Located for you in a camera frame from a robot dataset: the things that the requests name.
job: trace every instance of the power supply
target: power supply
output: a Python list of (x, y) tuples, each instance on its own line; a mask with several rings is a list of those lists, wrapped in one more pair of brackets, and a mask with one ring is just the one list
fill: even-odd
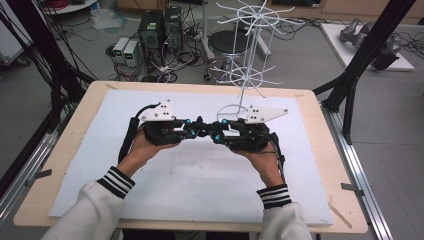
[(125, 61), (128, 67), (137, 67), (141, 60), (140, 48), (137, 40), (130, 40), (124, 50)]
[(113, 47), (113, 55), (115, 55), (115, 61), (117, 63), (126, 64), (124, 50), (129, 40), (127, 37), (121, 37), (115, 47)]
[(166, 51), (164, 48), (163, 12), (161, 10), (146, 10), (138, 28), (143, 58), (146, 66), (163, 66)]
[(165, 8), (165, 38), (168, 42), (168, 51), (177, 53), (183, 50), (181, 7), (170, 6)]

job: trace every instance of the desk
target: desk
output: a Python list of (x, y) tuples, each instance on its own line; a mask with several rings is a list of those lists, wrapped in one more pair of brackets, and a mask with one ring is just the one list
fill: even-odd
[[(205, 86), (188, 84), (154, 84), (98, 81), (91, 84), (72, 119), (47, 160), (44, 169), (52, 169), (51, 176), (38, 179), (18, 210), (14, 222), (19, 226), (51, 226), (57, 220), (48, 217), (48, 212), (60, 189), (61, 181), (81, 139), (96, 115), (108, 90), (143, 90), (162, 92), (220, 93), (237, 95), (239, 89), (233, 86)], [(363, 233), (367, 224), (356, 196), (342, 190), (340, 183), (349, 183), (336, 145), (327, 127), (315, 95), (309, 90), (261, 88), (267, 96), (295, 98), (299, 105), (304, 125), (310, 140), (312, 152), (317, 160), (318, 170), (332, 211), (334, 224), (329, 227), (310, 227), (319, 233)], [(190, 229), (220, 231), (259, 232), (259, 224), (174, 222), (121, 220), (119, 228)]]

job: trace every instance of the striped sleeve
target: striped sleeve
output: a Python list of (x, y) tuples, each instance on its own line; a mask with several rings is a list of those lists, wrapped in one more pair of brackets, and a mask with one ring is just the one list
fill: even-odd
[(110, 167), (109, 171), (97, 182), (119, 198), (125, 198), (134, 187), (135, 182), (121, 173), (116, 167)]
[(274, 187), (264, 188), (257, 191), (264, 203), (265, 209), (282, 207), (291, 203), (287, 184), (281, 184)]

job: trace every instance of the white paper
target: white paper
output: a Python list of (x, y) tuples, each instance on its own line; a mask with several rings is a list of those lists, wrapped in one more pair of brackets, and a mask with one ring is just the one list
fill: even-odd
[[(110, 90), (66, 172), (50, 216), (62, 216), (85, 183), (117, 164), (130, 118), (167, 99), (178, 119), (195, 121), (202, 116), (205, 123), (216, 121), (223, 106), (239, 101), (232, 95)], [(245, 96), (243, 105), (289, 110), (266, 124), (279, 136), (291, 198), (304, 208), (307, 224), (332, 224), (296, 99)], [(187, 139), (159, 152), (133, 180), (137, 184), (125, 198), (125, 219), (262, 222), (263, 205), (256, 191), (265, 185), (259, 174), (247, 159), (210, 137)]]

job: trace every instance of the hand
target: hand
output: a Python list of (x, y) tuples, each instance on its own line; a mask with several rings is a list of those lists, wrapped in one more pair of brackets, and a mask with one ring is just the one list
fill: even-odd
[(167, 144), (162, 146), (155, 146), (147, 139), (144, 131), (140, 131), (133, 142), (131, 150), (127, 156), (122, 159), (117, 168), (123, 174), (131, 177), (134, 173), (143, 167), (149, 159), (154, 157), (160, 150), (172, 148), (178, 144)]
[(270, 142), (261, 152), (233, 151), (249, 159), (267, 187), (283, 184), (274, 147)]

